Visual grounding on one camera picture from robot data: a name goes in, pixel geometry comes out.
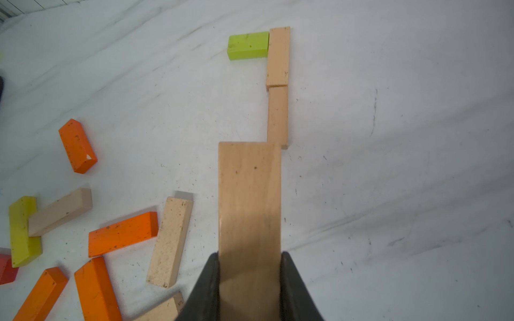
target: toy block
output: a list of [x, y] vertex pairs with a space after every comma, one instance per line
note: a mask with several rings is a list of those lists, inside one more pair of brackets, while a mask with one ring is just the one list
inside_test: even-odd
[[289, 85], [289, 41], [291, 28], [269, 30], [266, 89]]
[[220, 320], [279, 318], [281, 151], [218, 146]]
[[41, 237], [29, 237], [28, 219], [38, 210], [36, 198], [23, 196], [9, 206], [12, 267], [29, 264], [43, 252]]
[[287, 149], [288, 86], [271, 87], [268, 98], [268, 143]]
[[18, 268], [12, 267], [11, 256], [0, 254], [0, 285], [14, 282]]
[[170, 321], [174, 320], [184, 308], [184, 299], [178, 292], [170, 299], [143, 314], [134, 321]]
[[173, 197], [166, 199], [146, 276], [148, 283], [169, 288], [177, 282], [192, 209], [193, 201]]
[[80, 122], [70, 119], [59, 129], [59, 135], [61, 135], [64, 149], [75, 173], [84, 174], [96, 164], [98, 159]]
[[250, 59], [268, 56], [269, 32], [231, 35], [228, 38], [228, 59]]
[[63, 292], [68, 278], [59, 268], [46, 269], [13, 321], [43, 321]]
[[91, 190], [79, 188], [29, 217], [29, 236], [42, 236], [93, 208]]
[[75, 272], [84, 321], [122, 321], [118, 302], [102, 256]]
[[157, 212], [147, 212], [89, 233], [89, 257], [103, 255], [157, 236]]

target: lime green block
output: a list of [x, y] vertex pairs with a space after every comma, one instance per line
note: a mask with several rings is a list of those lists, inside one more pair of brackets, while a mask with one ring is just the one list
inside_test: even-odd
[[228, 59], [268, 57], [269, 32], [231, 35], [228, 38]]
[[41, 236], [29, 237], [29, 217], [38, 210], [36, 198], [23, 196], [9, 206], [12, 267], [29, 264], [41, 255]]

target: wooden grain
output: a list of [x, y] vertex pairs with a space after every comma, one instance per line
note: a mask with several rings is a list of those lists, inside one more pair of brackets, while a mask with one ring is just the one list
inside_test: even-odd
[[91, 190], [79, 188], [29, 217], [29, 236], [42, 236], [93, 208]]
[[169, 288], [177, 282], [193, 201], [168, 197], [146, 281]]
[[280, 154], [277, 144], [219, 144], [222, 321], [279, 319]]
[[178, 292], [134, 321], [172, 321], [184, 308], [184, 299]]
[[75, 272], [84, 321], [122, 321], [111, 279], [102, 256]]
[[288, 86], [272, 87], [268, 98], [268, 143], [287, 149]]
[[46, 269], [13, 321], [44, 321], [67, 283], [61, 269]]
[[289, 85], [289, 45], [291, 28], [269, 30], [266, 89]]

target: rectangular block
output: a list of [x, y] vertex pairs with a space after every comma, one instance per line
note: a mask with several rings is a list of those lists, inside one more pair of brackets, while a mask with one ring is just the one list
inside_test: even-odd
[[59, 135], [61, 135], [64, 149], [75, 173], [84, 174], [96, 164], [98, 159], [80, 122], [70, 119], [59, 129]]
[[219, 143], [220, 320], [279, 320], [281, 151]]
[[289, 41], [291, 28], [269, 30], [266, 89], [289, 85]]
[[89, 257], [100, 256], [157, 236], [157, 212], [146, 212], [89, 233]]
[[41, 237], [29, 237], [28, 219], [38, 210], [36, 198], [23, 196], [9, 206], [12, 267], [22, 267], [43, 252]]
[[42, 236], [93, 208], [91, 190], [79, 188], [29, 217], [29, 236]]
[[171, 321], [178, 316], [183, 308], [184, 300], [182, 294], [178, 292], [134, 321]]
[[148, 283], [169, 288], [177, 282], [192, 209], [193, 201], [174, 197], [166, 199], [159, 234], [146, 276]]
[[271, 87], [268, 97], [268, 143], [287, 149], [288, 86]]
[[46, 269], [13, 321], [43, 321], [63, 292], [68, 278], [59, 268]]
[[228, 59], [263, 58], [268, 56], [269, 32], [231, 35], [228, 38]]
[[102, 256], [75, 272], [84, 321], [122, 321], [118, 302]]
[[12, 267], [11, 256], [7, 254], [0, 254], [0, 285], [14, 282], [18, 268]]

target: wooden block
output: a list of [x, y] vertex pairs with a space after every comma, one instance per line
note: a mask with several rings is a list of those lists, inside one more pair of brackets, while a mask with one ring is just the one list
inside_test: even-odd
[[122, 321], [113, 286], [102, 256], [75, 272], [84, 321]]
[[269, 32], [231, 35], [228, 38], [228, 59], [263, 58], [268, 56]]
[[18, 274], [18, 268], [12, 267], [11, 256], [0, 254], [0, 284], [14, 282], [16, 274]]
[[289, 85], [289, 41], [291, 28], [269, 30], [266, 89]]
[[100, 256], [157, 236], [157, 212], [133, 218], [89, 233], [89, 257]]
[[146, 276], [148, 283], [169, 288], [177, 282], [192, 209], [193, 201], [174, 197], [166, 199], [159, 234]]
[[220, 320], [279, 320], [281, 152], [219, 143]]
[[43, 321], [63, 292], [68, 278], [59, 268], [46, 269], [13, 321]]
[[87, 140], [82, 124], [70, 119], [59, 129], [59, 135], [68, 154], [69, 162], [75, 173], [84, 174], [98, 159]]
[[268, 98], [268, 143], [287, 149], [288, 86], [271, 87]]
[[28, 219], [38, 210], [36, 198], [23, 196], [9, 206], [12, 267], [25, 266], [43, 252], [41, 237], [29, 237]]
[[91, 190], [79, 188], [29, 218], [29, 236], [42, 236], [93, 208]]
[[169, 300], [164, 301], [134, 321], [172, 321], [183, 308], [184, 300], [182, 294], [178, 292]]

